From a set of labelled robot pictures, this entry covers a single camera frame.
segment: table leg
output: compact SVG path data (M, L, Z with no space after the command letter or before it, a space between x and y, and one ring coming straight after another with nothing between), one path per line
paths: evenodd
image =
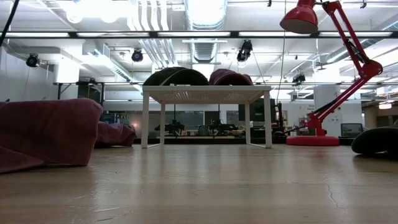
M166 105L164 103L161 104L160 109L160 143L164 144L164 136L165 136L165 124L166 124Z
M244 105L244 121L246 124L246 144L251 144L250 139L250 104Z
M143 92L144 102L142 104L142 132L141 132L141 148L148 148L148 126L149 126L149 93Z
M269 99L269 91L264 91L264 112L265 112L264 129L266 130L266 148L270 149L272 148L272 121L271 121L271 102Z

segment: red desk lamp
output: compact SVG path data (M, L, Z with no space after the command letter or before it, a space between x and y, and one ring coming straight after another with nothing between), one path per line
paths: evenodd
M338 137L326 136L326 131L322 129L322 121L372 77L381 74L383 72L383 67L380 63L370 60L368 56L366 56L339 1L317 3L315 0L299 0L297 7L288 12L282 19L280 26L286 31L298 34L312 34L317 32L318 19L313 10L316 4L321 4L322 8L331 17L340 37L343 39L349 56L358 70L360 78L332 102L308 114L309 120L304 127L315 128L316 136L289 136L287 137L286 144L299 146L338 146L340 145ZM340 13L341 19L345 23L354 44L344 34L335 16L335 11Z

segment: floor crack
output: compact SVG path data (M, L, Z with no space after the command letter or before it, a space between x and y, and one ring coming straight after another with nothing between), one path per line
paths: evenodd
M334 203L335 203L335 205L336 205L336 208L340 208L340 207L338 206L338 203L337 203L337 201L335 200L335 198L333 198L333 192L330 190L330 185L329 185L328 183L326 183L326 182L325 182L325 184L326 184L326 186L328 186L328 191L329 191L329 193L330 193L330 195L329 195L330 199L331 199L332 201L334 201Z

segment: white table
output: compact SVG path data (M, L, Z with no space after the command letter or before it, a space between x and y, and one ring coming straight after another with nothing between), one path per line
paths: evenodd
M264 96L266 148L272 147L270 86L144 86L141 147L147 149L164 144L166 104L244 104L246 144L250 139L250 104ZM160 144L148 146L149 97L160 103Z

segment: lamp arm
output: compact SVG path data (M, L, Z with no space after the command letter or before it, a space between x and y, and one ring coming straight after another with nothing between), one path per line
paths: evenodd
M354 94L358 89L360 89L367 81L371 78L379 75L383 71L383 67L380 63L370 60L366 55L362 45L357 38L354 29L346 17L346 14L341 7L339 1L334 2L324 2L322 3L322 8L326 11L326 13L331 17L337 31L343 40L344 46L347 48L349 56L351 57L360 78L357 79L353 85L351 85L348 89L346 89L342 94L336 97L332 102L327 105L321 107L320 109L308 114L310 120L307 123L309 128L315 128L317 130L317 136L324 136L326 131L322 129L322 121L335 109L337 109L344 101L346 101L352 94ZM343 28L338 22L335 11L338 11L341 19L343 20L348 32L349 36L353 40L352 43L349 38L345 35Z

